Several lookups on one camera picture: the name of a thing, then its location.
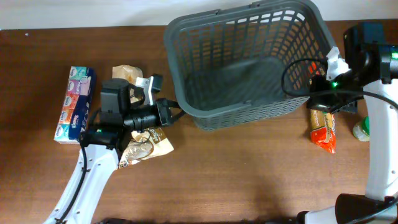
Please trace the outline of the brown cookie bag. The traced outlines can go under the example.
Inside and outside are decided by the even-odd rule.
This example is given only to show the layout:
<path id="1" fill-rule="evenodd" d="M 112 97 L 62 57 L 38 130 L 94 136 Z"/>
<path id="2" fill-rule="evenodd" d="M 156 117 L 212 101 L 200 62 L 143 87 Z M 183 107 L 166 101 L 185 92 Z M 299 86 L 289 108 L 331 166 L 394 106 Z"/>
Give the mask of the brown cookie bag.
<path id="1" fill-rule="evenodd" d="M 143 133 L 133 131 L 131 136 L 132 139 L 119 161 L 119 169 L 153 157 L 164 156 L 174 150 L 161 128 L 146 129 Z"/>

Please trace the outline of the orange San Remo pasta pack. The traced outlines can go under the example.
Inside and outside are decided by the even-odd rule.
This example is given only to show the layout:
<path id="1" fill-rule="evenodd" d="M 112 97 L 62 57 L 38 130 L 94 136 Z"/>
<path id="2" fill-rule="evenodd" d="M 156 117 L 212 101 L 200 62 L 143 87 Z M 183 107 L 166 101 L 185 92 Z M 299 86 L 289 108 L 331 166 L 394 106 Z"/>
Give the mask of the orange San Remo pasta pack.
<path id="1" fill-rule="evenodd" d="M 336 135 L 335 135 L 335 117 L 319 110 L 310 110 L 310 139 L 311 142 L 335 154 Z"/>

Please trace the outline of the beige snack bag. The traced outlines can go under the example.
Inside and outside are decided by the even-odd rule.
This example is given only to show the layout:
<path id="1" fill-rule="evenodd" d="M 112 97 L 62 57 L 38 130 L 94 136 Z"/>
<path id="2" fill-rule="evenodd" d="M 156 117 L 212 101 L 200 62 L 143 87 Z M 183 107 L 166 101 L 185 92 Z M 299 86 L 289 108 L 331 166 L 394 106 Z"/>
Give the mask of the beige snack bag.
<path id="1" fill-rule="evenodd" d="M 136 87 L 136 80 L 143 77 L 142 70 L 130 65 L 118 65 L 112 68 L 112 77 L 127 80 L 130 84 L 134 85 L 134 88 L 129 90 L 130 102 L 132 105 L 139 106 L 143 96 L 140 93 L 140 89 Z"/>

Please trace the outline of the green lid jar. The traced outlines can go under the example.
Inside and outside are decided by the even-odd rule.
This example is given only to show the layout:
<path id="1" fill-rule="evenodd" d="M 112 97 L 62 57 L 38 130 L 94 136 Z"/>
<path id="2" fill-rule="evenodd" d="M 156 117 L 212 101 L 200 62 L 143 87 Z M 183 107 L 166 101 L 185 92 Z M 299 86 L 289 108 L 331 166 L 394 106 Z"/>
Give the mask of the green lid jar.
<path id="1" fill-rule="evenodd" d="M 368 116 L 355 124 L 353 128 L 353 135 L 357 140 L 362 142 L 368 142 L 370 140 L 370 127 Z"/>

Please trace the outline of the grey plastic shopping basket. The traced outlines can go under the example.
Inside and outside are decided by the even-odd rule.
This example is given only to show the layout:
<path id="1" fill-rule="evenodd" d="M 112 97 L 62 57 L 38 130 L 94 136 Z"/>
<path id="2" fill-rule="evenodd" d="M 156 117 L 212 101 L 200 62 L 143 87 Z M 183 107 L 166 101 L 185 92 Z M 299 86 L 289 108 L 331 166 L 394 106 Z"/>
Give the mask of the grey plastic shopping basket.
<path id="1" fill-rule="evenodd" d="M 212 131 L 301 107 L 335 41 L 312 1 L 273 0 L 178 17 L 164 45 L 179 105 Z"/>

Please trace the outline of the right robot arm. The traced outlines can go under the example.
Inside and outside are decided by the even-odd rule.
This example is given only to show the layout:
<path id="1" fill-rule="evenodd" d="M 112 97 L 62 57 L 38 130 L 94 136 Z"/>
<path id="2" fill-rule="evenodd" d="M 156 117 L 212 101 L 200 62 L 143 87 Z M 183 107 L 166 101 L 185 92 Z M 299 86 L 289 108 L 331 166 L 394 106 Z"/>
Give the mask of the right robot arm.
<path id="1" fill-rule="evenodd" d="M 325 77 L 310 80 L 311 109 L 335 112 L 364 99 L 369 117 L 369 176 L 363 195 L 340 194 L 334 206 L 297 215 L 297 223 L 397 223 L 397 45 L 382 24 L 344 33 L 345 58 L 327 56 Z"/>

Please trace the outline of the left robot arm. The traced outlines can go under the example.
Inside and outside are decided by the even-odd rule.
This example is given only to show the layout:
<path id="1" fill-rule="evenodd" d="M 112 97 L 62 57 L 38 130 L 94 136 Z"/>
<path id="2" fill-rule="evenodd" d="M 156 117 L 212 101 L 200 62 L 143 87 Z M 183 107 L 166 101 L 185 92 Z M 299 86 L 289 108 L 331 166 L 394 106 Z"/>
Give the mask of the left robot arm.
<path id="1" fill-rule="evenodd" d="M 131 133 L 170 126 L 185 114 L 181 111 L 173 116 L 171 109 L 179 104 L 155 98 L 161 88 L 162 76 L 158 74 L 138 77 L 134 84 L 122 78 L 102 83 L 101 107 L 79 135 L 78 162 L 46 223 L 90 223 L 102 191 L 132 139 Z"/>

